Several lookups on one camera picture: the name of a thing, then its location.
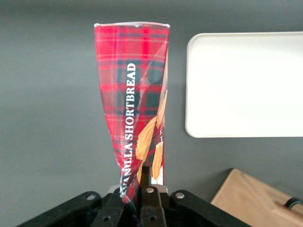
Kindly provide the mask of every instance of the screw hole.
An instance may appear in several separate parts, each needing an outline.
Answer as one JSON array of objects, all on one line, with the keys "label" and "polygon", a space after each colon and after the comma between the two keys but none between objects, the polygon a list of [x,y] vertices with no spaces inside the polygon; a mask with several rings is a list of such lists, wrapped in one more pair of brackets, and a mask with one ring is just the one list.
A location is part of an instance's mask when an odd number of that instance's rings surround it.
[{"label": "screw hole", "polygon": [[104,216],[103,217],[103,221],[109,221],[110,220],[110,216]]},{"label": "screw hole", "polygon": [[96,195],[91,194],[91,195],[89,195],[88,197],[86,197],[86,200],[87,200],[87,201],[91,201],[91,200],[95,199],[95,197],[96,197]]},{"label": "screw hole", "polygon": [[157,219],[157,216],[150,216],[151,221],[155,221]]}]

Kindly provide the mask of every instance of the red tartan packaging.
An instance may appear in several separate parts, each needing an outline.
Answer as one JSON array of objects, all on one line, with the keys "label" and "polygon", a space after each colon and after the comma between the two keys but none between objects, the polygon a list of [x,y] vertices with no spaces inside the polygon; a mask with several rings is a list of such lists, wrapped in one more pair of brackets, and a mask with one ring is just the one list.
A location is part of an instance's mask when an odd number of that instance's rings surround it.
[{"label": "red tartan packaging", "polygon": [[95,24],[103,108],[121,169],[120,196],[136,213],[142,166],[163,184],[169,25]]}]

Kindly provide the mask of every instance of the plaid pattern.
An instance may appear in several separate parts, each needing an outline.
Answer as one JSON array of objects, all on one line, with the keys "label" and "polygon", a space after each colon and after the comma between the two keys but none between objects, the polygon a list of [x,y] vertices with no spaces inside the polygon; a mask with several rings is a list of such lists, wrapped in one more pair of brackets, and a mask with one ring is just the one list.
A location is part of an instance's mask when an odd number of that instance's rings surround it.
[{"label": "plaid pattern", "polygon": [[[169,36],[169,27],[166,25],[136,24],[95,26],[100,91],[116,159],[121,169],[121,184],[125,173],[125,145],[133,143],[132,173],[126,195],[121,196],[125,203],[131,203],[133,210],[136,207],[139,186],[136,173],[141,164],[141,160],[135,156],[136,143],[139,133],[158,112]],[[131,141],[125,139],[125,98],[126,81],[130,80],[127,77],[130,73],[127,71],[129,63],[135,64],[134,137]]]}]

